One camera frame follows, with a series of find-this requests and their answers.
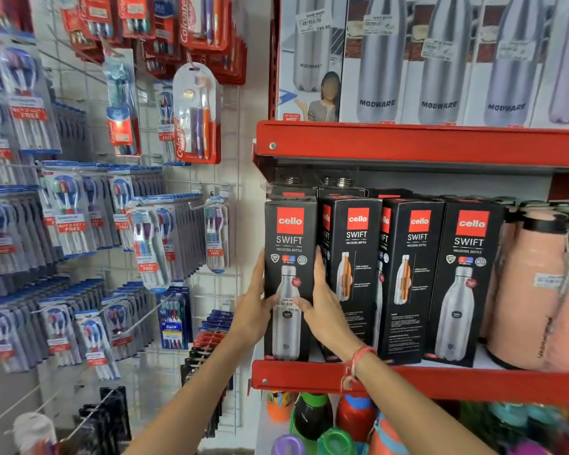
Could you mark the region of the clear toothbrush blister pack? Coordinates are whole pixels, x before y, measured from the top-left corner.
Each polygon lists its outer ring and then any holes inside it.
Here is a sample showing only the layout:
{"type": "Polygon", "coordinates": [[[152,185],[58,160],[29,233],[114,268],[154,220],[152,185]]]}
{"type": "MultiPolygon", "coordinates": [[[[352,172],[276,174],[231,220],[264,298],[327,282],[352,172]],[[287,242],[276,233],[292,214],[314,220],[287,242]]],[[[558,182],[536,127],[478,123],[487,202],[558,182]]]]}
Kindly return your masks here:
{"type": "Polygon", "coordinates": [[[229,202],[212,196],[205,202],[205,264],[214,274],[224,274],[230,266],[229,202]]]}

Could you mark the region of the stack of mixed toothbrush packs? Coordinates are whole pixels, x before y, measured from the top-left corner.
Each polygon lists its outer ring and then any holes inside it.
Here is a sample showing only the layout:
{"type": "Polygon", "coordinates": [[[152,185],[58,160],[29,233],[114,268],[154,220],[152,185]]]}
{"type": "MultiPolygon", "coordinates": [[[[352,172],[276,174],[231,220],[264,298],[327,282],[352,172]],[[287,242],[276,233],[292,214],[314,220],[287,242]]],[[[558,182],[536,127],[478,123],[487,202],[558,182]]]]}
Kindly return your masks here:
{"type": "MultiPolygon", "coordinates": [[[[201,322],[197,337],[189,349],[189,356],[180,367],[182,387],[197,374],[200,366],[208,360],[215,348],[223,341],[223,338],[230,331],[233,318],[234,314],[232,312],[213,309],[210,315],[201,322]]],[[[234,376],[232,375],[205,428],[203,436],[205,439],[215,438],[221,417],[223,416],[225,398],[233,390],[234,376]]]]}

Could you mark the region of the person's left forearm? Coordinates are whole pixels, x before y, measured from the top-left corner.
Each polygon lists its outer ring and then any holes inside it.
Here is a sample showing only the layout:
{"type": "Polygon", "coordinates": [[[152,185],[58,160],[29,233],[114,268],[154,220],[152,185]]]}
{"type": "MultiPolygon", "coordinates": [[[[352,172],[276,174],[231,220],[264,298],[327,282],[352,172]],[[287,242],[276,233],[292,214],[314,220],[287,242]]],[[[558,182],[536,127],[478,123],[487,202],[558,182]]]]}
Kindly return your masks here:
{"type": "Polygon", "coordinates": [[[195,455],[231,376],[261,338],[230,331],[123,455],[195,455]]]}

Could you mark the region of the bunch of dark packs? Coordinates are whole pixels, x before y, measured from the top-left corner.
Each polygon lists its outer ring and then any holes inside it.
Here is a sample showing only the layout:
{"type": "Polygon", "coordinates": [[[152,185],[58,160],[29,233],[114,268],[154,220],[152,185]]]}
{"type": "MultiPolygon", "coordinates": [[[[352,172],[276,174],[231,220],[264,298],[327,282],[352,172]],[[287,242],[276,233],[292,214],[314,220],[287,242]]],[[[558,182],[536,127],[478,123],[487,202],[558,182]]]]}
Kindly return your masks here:
{"type": "Polygon", "coordinates": [[[60,102],[53,102],[52,105],[62,148],[60,159],[90,162],[91,138],[87,113],[60,102]]]}

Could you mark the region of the green bottle lid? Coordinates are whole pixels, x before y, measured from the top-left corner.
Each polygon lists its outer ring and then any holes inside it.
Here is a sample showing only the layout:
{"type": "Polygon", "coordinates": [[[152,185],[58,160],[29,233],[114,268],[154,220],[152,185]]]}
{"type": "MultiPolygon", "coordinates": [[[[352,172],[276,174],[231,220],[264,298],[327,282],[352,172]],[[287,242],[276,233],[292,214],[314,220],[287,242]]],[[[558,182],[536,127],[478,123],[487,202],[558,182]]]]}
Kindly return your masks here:
{"type": "Polygon", "coordinates": [[[319,436],[317,455],[357,455],[356,443],[339,428],[329,428],[319,436]]]}

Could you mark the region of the red metal shelf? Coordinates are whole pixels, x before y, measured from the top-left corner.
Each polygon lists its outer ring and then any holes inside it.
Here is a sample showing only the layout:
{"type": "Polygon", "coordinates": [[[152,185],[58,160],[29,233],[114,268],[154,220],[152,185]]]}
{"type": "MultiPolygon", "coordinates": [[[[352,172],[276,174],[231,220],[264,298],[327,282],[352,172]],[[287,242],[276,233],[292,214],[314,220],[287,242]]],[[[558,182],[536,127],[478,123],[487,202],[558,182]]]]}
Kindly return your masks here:
{"type": "MultiPolygon", "coordinates": [[[[255,360],[247,389],[340,394],[341,363],[255,360]]],[[[394,370],[429,398],[569,406],[569,373],[433,365],[394,370]]]]}
{"type": "Polygon", "coordinates": [[[569,130],[264,120],[259,157],[427,162],[569,172],[569,130]]]}

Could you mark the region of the person's right hand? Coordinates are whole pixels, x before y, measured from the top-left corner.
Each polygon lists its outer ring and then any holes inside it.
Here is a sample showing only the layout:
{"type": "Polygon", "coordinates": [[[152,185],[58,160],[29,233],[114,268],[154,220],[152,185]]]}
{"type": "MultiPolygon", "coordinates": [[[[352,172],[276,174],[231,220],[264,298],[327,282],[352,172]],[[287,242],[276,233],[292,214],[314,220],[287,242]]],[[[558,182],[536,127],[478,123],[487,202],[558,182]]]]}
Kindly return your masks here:
{"type": "Polygon", "coordinates": [[[314,337],[342,362],[348,361],[363,343],[352,333],[339,299],[326,282],[326,271],[319,246],[315,248],[313,320],[306,320],[314,337]]]}

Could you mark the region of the white hanging item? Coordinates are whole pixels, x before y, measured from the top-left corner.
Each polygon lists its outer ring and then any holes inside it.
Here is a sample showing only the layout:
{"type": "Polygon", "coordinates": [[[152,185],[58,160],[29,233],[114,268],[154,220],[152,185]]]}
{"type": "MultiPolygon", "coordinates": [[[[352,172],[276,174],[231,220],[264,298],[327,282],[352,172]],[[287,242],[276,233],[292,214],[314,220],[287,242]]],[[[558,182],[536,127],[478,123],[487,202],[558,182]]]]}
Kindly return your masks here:
{"type": "Polygon", "coordinates": [[[22,413],[13,422],[17,455],[59,455],[53,420],[43,413],[22,413]]]}

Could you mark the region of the bunch of red toothbrush packs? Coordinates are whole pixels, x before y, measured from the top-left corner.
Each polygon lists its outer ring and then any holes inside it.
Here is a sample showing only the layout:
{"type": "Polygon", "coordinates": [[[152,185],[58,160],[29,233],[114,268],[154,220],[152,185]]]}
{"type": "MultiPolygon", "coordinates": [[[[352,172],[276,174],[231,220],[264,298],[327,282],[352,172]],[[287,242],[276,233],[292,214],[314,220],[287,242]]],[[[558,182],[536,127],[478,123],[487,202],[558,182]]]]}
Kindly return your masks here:
{"type": "Polygon", "coordinates": [[[101,64],[114,55],[165,81],[189,61],[222,85],[246,81],[243,0],[55,0],[76,56],[101,64]]]}

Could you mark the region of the bunch of black packs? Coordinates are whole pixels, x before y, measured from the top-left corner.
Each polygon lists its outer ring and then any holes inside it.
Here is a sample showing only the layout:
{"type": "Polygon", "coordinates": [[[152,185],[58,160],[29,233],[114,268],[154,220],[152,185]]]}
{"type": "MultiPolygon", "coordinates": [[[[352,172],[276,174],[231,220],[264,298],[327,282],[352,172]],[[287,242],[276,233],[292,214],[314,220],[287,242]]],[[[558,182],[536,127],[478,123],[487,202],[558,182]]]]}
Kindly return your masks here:
{"type": "Polygon", "coordinates": [[[99,400],[72,415],[71,428],[58,428],[57,455],[122,455],[132,440],[124,386],[99,388],[99,400]]]}

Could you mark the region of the person's right forearm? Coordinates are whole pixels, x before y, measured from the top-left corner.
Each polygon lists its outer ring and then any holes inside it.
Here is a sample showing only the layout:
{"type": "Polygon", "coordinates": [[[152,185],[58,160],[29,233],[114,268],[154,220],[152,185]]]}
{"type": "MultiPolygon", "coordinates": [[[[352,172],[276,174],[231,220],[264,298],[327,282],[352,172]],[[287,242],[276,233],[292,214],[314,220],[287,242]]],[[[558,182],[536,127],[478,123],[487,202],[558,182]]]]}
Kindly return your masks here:
{"type": "Polygon", "coordinates": [[[410,455],[497,455],[377,356],[359,361],[357,377],[410,455]]]}

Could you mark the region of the black vacuum bottle carton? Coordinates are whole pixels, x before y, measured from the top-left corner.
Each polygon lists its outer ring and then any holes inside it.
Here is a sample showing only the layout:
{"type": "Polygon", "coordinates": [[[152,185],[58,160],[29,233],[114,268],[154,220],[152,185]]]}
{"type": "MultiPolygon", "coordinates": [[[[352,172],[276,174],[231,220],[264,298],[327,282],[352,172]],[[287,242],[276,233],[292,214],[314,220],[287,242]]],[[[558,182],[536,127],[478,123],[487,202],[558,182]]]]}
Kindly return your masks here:
{"type": "Polygon", "coordinates": [[[308,361],[312,335],[297,297],[312,302],[317,199],[271,196],[265,202],[265,297],[275,298],[265,358],[308,361]]]}

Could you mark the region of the orange printed bottle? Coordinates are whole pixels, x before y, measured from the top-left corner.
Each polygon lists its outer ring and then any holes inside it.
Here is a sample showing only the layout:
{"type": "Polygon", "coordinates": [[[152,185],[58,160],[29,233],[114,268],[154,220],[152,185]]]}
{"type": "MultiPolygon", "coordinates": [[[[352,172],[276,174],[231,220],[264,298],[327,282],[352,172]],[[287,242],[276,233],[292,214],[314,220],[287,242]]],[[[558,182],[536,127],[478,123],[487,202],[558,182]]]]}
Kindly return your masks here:
{"type": "Polygon", "coordinates": [[[274,423],[289,423],[298,397],[296,392],[267,391],[266,410],[274,423]]]}

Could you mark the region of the dark blue toothbrush multipack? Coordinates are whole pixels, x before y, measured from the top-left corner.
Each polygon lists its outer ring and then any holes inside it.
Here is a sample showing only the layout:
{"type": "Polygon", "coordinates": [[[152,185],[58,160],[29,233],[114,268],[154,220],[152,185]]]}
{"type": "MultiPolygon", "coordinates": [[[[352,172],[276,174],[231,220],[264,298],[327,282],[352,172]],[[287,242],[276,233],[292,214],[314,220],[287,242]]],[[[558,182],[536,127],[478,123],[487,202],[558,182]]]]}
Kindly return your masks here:
{"type": "Polygon", "coordinates": [[[193,342],[189,287],[169,288],[159,295],[158,304],[161,347],[187,351],[193,342]]]}

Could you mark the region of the orange toothbrush blister pack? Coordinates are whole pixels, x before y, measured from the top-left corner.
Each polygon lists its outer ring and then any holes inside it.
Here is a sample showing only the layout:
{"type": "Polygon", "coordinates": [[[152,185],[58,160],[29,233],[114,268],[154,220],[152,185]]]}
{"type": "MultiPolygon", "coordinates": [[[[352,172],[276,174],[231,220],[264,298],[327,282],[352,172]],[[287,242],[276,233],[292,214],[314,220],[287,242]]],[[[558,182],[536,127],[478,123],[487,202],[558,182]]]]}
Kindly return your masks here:
{"type": "Polygon", "coordinates": [[[180,67],[174,76],[173,101],[176,160],[220,164],[223,90],[212,71],[199,62],[180,67]]]}

